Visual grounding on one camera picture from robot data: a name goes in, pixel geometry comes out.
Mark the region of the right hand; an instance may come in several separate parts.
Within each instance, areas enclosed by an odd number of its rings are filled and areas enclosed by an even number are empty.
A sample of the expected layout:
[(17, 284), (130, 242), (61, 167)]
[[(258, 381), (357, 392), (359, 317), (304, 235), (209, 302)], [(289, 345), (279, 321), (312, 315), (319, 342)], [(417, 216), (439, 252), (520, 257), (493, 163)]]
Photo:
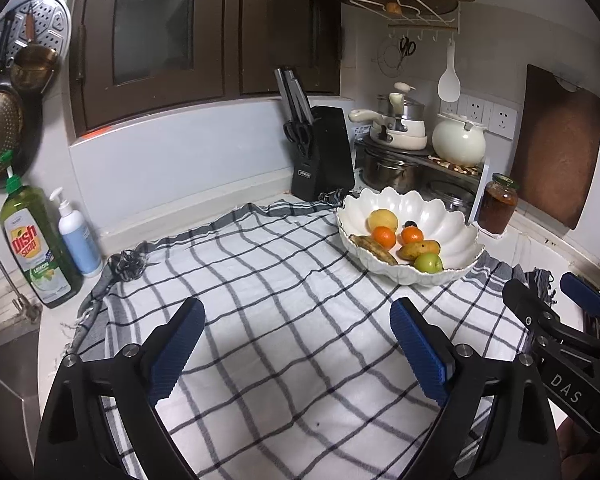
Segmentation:
[(600, 479), (600, 437), (589, 437), (567, 417), (557, 429), (562, 478)]

